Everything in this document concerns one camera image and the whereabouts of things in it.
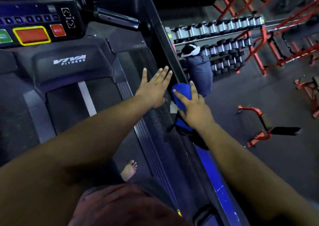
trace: green button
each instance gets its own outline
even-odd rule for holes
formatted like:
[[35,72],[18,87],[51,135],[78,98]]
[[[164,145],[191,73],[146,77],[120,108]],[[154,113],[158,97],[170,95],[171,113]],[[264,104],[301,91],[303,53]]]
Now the green button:
[[0,44],[13,42],[5,29],[0,29]]

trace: white stripe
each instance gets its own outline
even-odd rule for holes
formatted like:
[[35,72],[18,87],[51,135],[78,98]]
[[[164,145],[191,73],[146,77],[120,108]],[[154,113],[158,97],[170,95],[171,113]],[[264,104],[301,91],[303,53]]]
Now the white stripe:
[[89,112],[90,117],[92,117],[93,115],[96,114],[96,110],[95,110],[91,95],[89,93],[89,90],[87,89],[86,83],[85,81],[81,81],[81,82],[78,82],[78,85],[79,85],[83,100],[85,102],[86,109]]

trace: viva fitness logo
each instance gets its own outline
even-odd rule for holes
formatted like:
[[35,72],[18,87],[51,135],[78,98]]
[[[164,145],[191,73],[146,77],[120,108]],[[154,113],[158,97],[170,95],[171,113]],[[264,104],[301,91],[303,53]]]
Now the viva fitness logo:
[[86,55],[68,57],[68,58],[63,58],[60,60],[54,60],[53,64],[68,65],[68,64],[74,64],[79,62],[85,62],[85,59],[86,59]]

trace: white headphones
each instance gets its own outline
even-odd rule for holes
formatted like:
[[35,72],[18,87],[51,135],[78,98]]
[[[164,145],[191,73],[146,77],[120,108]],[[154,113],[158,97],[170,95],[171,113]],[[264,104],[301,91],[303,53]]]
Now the white headphones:
[[194,47],[195,50],[193,50],[190,54],[188,55],[185,55],[184,53],[182,53],[181,57],[187,57],[187,56],[195,56],[195,55],[198,55],[199,52],[200,52],[200,47],[199,46],[195,46],[195,45],[192,45],[192,44],[189,44],[191,47]]

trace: treadmill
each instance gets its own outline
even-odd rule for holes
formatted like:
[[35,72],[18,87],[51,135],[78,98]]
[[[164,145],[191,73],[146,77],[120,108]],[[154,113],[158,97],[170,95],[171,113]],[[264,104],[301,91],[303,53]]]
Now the treadmill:
[[[152,0],[0,0],[0,166],[133,96],[147,68],[187,83]],[[175,130],[168,102],[135,125],[113,159],[156,177],[195,225],[248,225],[212,155]]]

